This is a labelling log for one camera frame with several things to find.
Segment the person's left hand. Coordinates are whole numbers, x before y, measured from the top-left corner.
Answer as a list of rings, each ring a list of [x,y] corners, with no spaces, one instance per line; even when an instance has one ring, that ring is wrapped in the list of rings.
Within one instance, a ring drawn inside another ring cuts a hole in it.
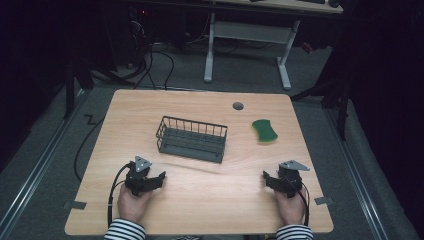
[[[120,188],[118,198],[119,217],[134,223],[140,223],[148,206],[153,192],[145,192],[135,196],[125,185]]]

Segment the black computer tower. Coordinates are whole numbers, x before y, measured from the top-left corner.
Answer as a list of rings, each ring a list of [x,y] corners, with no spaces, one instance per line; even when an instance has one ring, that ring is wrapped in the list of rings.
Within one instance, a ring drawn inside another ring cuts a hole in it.
[[[149,15],[148,9],[140,6],[129,6],[130,32],[135,48],[134,65],[141,67],[144,55],[149,49]]]

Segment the green sponge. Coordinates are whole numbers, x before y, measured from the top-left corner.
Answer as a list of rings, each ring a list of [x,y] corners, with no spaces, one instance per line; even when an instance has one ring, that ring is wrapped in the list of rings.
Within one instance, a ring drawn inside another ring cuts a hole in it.
[[[274,131],[269,119],[258,119],[252,123],[259,142],[273,142],[278,138],[278,134]]]

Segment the black metal stand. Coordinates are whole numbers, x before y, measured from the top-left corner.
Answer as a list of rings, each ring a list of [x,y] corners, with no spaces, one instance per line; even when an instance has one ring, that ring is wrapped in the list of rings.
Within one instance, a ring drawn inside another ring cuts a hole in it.
[[[75,82],[84,90],[91,90],[94,87],[89,63],[83,58],[71,59],[66,65],[66,105],[64,118],[67,119],[74,110],[75,105]]]
[[[329,81],[321,81],[313,87],[291,96],[292,101],[299,101],[308,96],[322,96],[321,106],[323,108],[338,110],[336,118],[336,130],[342,140],[346,140],[345,129],[348,117],[348,99],[351,88],[351,80],[347,77],[336,78]]]

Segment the person's right hand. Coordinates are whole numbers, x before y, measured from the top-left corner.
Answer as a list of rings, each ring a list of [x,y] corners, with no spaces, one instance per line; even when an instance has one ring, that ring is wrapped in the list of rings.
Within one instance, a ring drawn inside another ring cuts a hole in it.
[[[306,205],[305,190],[302,189],[294,197],[288,198],[284,193],[275,191],[279,213],[284,225],[300,225],[304,221]]]

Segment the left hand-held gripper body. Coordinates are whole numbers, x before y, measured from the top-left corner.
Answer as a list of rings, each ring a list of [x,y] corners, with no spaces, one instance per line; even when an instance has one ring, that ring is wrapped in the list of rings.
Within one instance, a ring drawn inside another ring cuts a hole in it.
[[[151,190],[151,181],[147,178],[152,163],[141,156],[136,156],[130,163],[130,168],[126,174],[125,186],[131,190],[134,196],[141,192]]]

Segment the metal floor rail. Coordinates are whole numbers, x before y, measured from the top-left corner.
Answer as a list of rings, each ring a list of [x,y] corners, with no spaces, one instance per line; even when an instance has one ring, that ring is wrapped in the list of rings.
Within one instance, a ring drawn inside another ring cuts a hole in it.
[[[12,162],[0,174],[0,180],[5,181],[0,186],[5,193],[0,201],[0,240],[6,240],[13,232],[53,162],[75,114],[89,94],[89,90],[78,90],[74,109],[66,116],[66,110],[62,109],[66,95],[60,93],[36,121]]]
[[[364,181],[361,178],[361,175],[358,171],[358,168],[355,164],[353,155],[349,149],[349,146],[345,140],[342,139],[338,132],[336,114],[333,110],[324,109],[323,110],[327,121],[332,129],[333,134],[338,142],[339,148],[341,149],[343,160],[347,166],[347,171],[349,178],[351,179],[351,184],[363,211],[363,214],[366,218],[366,221],[369,225],[369,228],[372,232],[372,235],[375,240],[389,240],[386,230],[381,222],[378,211],[375,207],[374,201],[372,200]]]

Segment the white-legged wooden desk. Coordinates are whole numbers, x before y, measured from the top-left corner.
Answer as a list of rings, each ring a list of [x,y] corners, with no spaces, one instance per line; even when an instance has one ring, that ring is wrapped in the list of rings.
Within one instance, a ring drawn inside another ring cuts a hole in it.
[[[291,24],[285,27],[262,23],[242,23],[239,20],[217,20],[215,14],[209,16],[208,51],[205,62],[204,81],[213,79],[214,41],[216,38],[246,40],[263,43],[282,44],[285,49],[276,58],[282,86],[291,89],[286,61],[301,23],[300,14],[318,14],[319,16],[339,16],[344,9],[337,0],[205,0],[210,7],[234,7],[240,11],[248,10],[283,10],[297,14]]]

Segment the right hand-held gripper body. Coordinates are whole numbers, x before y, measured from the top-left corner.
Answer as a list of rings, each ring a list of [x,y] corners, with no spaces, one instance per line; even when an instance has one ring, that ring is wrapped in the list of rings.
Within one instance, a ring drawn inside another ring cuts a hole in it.
[[[278,176],[282,180],[282,193],[292,198],[302,189],[302,178],[300,171],[309,171],[310,168],[295,160],[289,160],[279,164]]]

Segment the black wire basket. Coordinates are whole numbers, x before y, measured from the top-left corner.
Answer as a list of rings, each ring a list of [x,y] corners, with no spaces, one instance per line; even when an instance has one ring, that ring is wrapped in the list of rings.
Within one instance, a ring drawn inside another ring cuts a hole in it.
[[[221,164],[228,127],[163,116],[156,131],[160,153]]]

